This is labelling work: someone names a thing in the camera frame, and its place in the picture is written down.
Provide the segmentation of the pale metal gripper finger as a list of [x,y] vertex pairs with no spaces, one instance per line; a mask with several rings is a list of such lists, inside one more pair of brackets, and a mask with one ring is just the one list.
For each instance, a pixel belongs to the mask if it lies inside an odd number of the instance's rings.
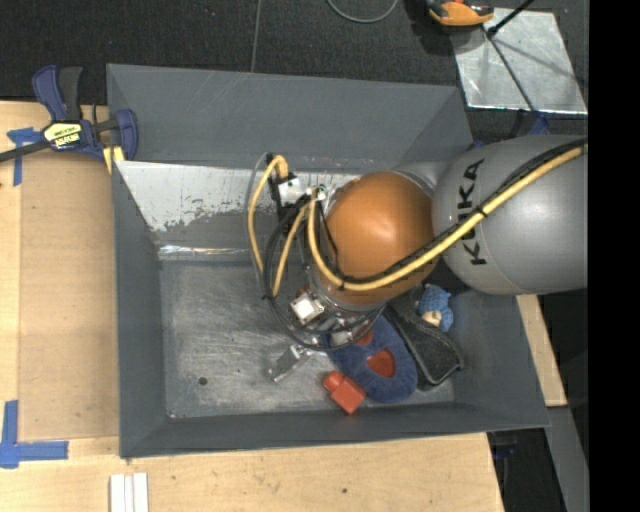
[[282,381],[302,362],[302,348],[298,344],[290,345],[268,369],[272,381]]
[[287,349],[274,363],[274,382],[280,383],[314,354],[308,349]]

